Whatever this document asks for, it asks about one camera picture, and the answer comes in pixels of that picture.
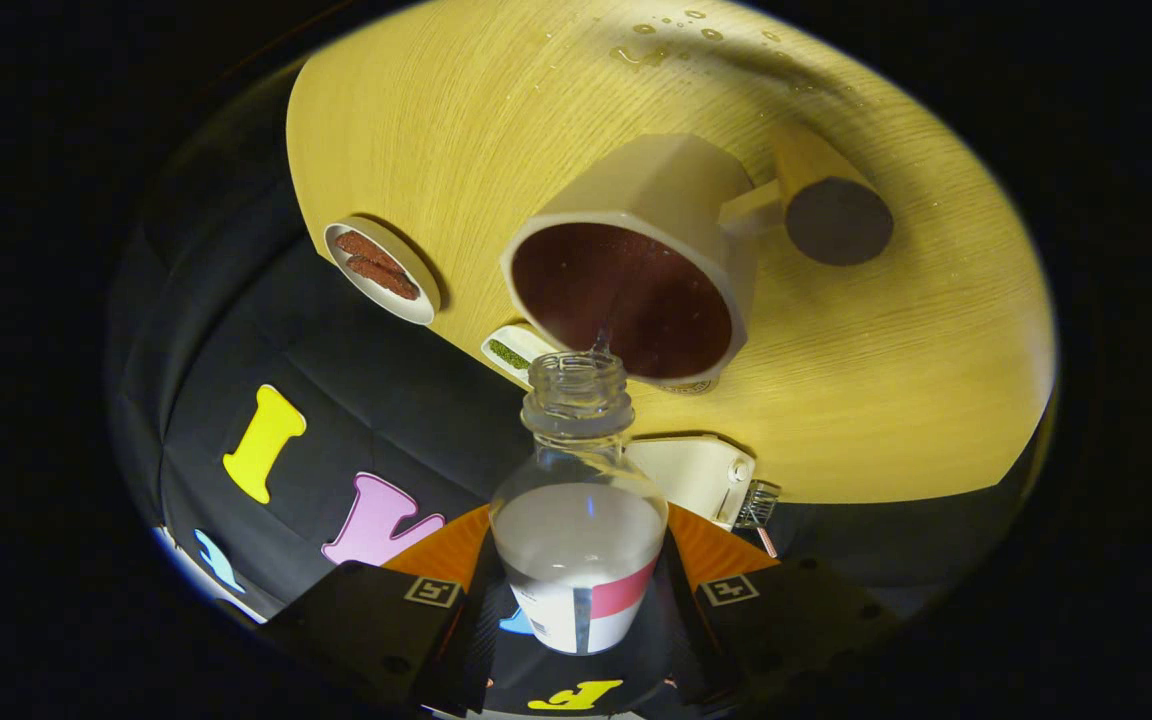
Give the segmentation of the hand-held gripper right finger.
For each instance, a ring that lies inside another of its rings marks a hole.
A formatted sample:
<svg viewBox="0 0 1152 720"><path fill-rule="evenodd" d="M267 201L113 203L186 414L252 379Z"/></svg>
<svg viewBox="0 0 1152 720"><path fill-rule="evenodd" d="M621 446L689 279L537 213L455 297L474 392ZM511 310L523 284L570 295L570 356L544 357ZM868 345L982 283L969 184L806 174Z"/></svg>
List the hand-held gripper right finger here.
<svg viewBox="0 0 1152 720"><path fill-rule="evenodd" d="M660 559L669 679L699 711L770 708L878 650L901 624L823 559L774 559L679 505Z"/></svg>

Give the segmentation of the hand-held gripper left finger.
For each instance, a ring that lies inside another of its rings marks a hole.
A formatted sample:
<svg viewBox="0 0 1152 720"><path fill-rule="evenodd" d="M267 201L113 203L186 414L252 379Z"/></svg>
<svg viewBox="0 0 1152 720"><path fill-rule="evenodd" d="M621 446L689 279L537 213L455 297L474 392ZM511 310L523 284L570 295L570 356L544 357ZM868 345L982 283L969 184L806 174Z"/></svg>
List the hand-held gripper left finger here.
<svg viewBox="0 0 1152 720"><path fill-rule="evenodd" d="M484 708L494 659L494 541L479 507L387 564L346 561L262 638L396 717Z"/></svg>

